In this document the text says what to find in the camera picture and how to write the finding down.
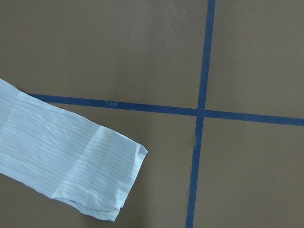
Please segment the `light blue button-up shirt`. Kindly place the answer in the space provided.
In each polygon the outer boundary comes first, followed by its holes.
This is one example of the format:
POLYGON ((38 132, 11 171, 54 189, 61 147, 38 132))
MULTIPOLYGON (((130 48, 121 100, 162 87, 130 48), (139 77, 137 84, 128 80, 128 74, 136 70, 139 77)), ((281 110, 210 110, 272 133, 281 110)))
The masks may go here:
POLYGON ((115 221, 146 154, 114 130, 0 83, 0 172, 51 199, 115 221))

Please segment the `brown paper table cover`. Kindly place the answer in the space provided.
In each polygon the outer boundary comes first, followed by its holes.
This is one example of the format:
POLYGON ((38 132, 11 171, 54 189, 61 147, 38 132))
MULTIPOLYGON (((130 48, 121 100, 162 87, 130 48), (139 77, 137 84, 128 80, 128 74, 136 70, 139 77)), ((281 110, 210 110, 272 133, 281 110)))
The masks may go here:
POLYGON ((3 228, 301 228, 301 0, 3 0, 0 77, 148 154, 115 222, 6 176, 3 228))

